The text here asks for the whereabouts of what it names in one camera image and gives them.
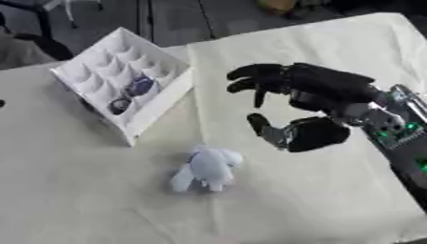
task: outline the cable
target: cable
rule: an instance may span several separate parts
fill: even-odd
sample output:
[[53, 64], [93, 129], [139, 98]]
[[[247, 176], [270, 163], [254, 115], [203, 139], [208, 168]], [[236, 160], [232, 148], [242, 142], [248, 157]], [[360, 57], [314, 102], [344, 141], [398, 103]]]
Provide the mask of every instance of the cable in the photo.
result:
[[148, 15], [147, 15], [147, 21], [150, 26], [150, 39], [154, 43], [154, 11], [153, 11], [153, 0], [148, 0]]
[[212, 27], [211, 20], [208, 16], [208, 13], [205, 10], [205, 7], [203, 6], [202, 0], [197, 0], [197, 2], [198, 2], [198, 5], [200, 6], [200, 10], [203, 13], [203, 17], [205, 18], [206, 25], [208, 26], [210, 38], [216, 39], [216, 36], [214, 34], [214, 28]]
[[141, 2], [140, 0], [135, 0], [136, 2], [136, 25], [135, 25], [135, 33], [139, 36], [141, 36], [141, 23], [140, 23], [140, 19], [141, 19]]

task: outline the white paper sheet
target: white paper sheet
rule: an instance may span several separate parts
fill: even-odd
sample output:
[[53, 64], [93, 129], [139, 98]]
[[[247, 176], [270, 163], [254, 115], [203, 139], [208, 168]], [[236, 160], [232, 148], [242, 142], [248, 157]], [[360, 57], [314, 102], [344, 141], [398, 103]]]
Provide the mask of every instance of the white paper sheet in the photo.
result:
[[[218, 235], [240, 243], [391, 243], [423, 213], [362, 131], [343, 145], [279, 152], [246, 122], [254, 94], [226, 92], [226, 73], [252, 63], [307, 62], [425, 92], [427, 46], [399, 14], [378, 13], [190, 45], [202, 135], [244, 154], [237, 185], [213, 200]], [[312, 114], [269, 95], [277, 126]]]

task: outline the white stuffed toy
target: white stuffed toy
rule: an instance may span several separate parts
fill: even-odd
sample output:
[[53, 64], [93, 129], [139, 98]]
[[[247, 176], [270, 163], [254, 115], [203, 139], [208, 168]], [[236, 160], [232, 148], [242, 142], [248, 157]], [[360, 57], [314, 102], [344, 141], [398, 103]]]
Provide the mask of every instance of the white stuffed toy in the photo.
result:
[[242, 163], [243, 156], [238, 152], [198, 146], [193, 150], [188, 163], [172, 178], [171, 185], [174, 191], [183, 193], [194, 180], [198, 180], [203, 187], [209, 186], [211, 191], [221, 192], [223, 186], [234, 181], [232, 168]]

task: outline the cardboard compartment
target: cardboard compartment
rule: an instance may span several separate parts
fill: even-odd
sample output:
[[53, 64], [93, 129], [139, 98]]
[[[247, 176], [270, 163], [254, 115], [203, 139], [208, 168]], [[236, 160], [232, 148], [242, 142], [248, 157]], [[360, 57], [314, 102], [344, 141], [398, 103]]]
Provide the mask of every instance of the cardboard compartment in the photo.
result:
[[189, 64], [122, 28], [52, 72], [130, 146], [193, 87]]

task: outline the floor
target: floor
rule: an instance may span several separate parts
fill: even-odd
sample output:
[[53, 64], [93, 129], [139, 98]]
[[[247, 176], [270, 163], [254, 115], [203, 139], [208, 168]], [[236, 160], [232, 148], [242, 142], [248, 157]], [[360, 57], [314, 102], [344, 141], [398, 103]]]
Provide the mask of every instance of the floor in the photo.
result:
[[[105, 9], [98, 11], [93, 2], [76, 2], [73, 12], [78, 29], [72, 29], [64, 8], [51, 11], [53, 36], [75, 54], [83, 51], [107, 33], [118, 27], [140, 32], [150, 38], [147, 23], [147, 1], [140, 0], [140, 17], [137, 20], [136, 0], [103, 0]], [[249, 31], [286, 27], [342, 17], [326, 8], [301, 12], [300, 20], [287, 20], [259, 8], [255, 0], [201, 0], [213, 27], [215, 37], [224, 37]], [[32, 13], [0, 6], [15, 32], [39, 33], [38, 23]], [[154, 42], [161, 47], [184, 45], [210, 39], [205, 18], [197, 0], [153, 0]], [[353, 14], [372, 12], [357, 10]]]

